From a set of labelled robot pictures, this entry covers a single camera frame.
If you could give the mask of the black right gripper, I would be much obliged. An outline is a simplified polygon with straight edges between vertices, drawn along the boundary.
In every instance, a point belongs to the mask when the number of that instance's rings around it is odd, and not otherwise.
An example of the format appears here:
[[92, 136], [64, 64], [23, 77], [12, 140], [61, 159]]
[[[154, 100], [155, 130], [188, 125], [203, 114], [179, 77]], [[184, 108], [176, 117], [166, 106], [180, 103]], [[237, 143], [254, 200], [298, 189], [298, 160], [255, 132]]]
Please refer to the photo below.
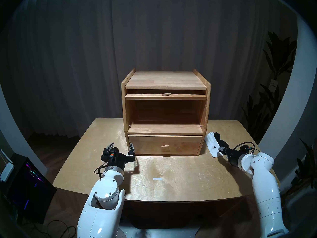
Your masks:
[[219, 147], [218, 151], [227, 156], [228, 162], [235, 167], [240, 167], [241, 160], [244, 156], [244, 151], [230, 149], [228, 147]]

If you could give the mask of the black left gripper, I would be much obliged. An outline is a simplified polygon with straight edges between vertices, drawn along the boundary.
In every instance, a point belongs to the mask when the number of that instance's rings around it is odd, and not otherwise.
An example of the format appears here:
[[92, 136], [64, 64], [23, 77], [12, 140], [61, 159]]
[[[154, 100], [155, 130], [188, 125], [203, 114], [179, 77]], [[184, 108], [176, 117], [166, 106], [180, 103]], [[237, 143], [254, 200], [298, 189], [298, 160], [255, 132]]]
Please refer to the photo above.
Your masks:
[[101, 161], [106, 162], [106, 167], [119, 167], [125, 169], [125, 164], [135, 162], [135, 148], [132, 142], [129, 145], [128, 155], [120, 153], [117, 147], [113, 147], [114, 142], [108, 145], [102, 152]]

